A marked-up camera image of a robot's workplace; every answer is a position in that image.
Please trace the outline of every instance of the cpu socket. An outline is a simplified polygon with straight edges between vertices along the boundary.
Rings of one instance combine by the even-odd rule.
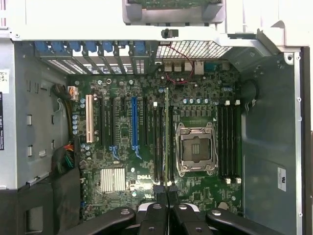
[[[205,127],[185,127],[182,122],[176,129],[177,170],[186,172],[206,171],[212,175],[217,163],[215,131],[212,123]]]

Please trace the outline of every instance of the motherboard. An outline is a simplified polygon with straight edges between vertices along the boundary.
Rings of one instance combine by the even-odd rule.
[[[129,0],[129,3],[141,4],[142,8],[147,10],[157,10],[198,7],[209,3],[222,3],[222,0]]]
[[[84,220],[153,202],[160,185],[202,212],[241,212],[240,74],[224,61],[203,70],[70,77]]]

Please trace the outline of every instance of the white connector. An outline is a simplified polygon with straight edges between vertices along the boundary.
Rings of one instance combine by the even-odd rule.
[[[94,142],[93,131],[93,95],[86,95],[86,140],[87,143]]]

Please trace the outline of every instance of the blue pcie slot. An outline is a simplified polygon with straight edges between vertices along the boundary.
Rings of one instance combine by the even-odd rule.
[[[131,98],[131,105],[132,105],[132,131],[133,131],[132,150],[134,150],[136,156],[141,159],[141,156],[139,155],[139,145],[138,145],[137,97]]]

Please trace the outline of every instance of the green circuit board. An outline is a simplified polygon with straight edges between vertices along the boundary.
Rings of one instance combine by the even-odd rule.
[[[180,201],[195,204],[202,212],[217,207],[220,202],[225,202],[234,213],[241,211],[241,184],[225,184],[218,176],[218,169],[212,175],[187,172],[183,177],[179,176],[174,136],[179,123],[186,127],[203,127],[210,122],[217,139],[217,103],[236,99],[235,83],[240,74],[231,65],[223,70],[221,62],[212,63],[204,75],[189,78],[189,73],[168,72],[175,83],[168,81],[163,71],[151,76],[70,77],[69,85],[79,91],[78,102],[73,102],[73,114],[77,115],[77,135],[82,144],[80,169],[84,220],[116,207],[135,209],[141,203],[155,200],[153,185],[163,184],[165,180],[161,153],[165,152],[166,142],[164,132],[157,133],[156,129],[165,127],[167,88],[168,105],[171,107],[168,113],[171,137],[168,142],[173,146],[169,149],[172,155],[168,159],[167,185],[175,184]],[[85,96],[90,94],[94,97],[95,141],[86,143]],[[138,104],[138,153],[132,148],[132,97],[137,98]],[[238,151],[241,151],[240,143],[238,146]]]
[[[222,0],[131,0],[130,2],[142,4],[142,8],[147,10],[156,10],[198,7],[208,3],[222,3]]]

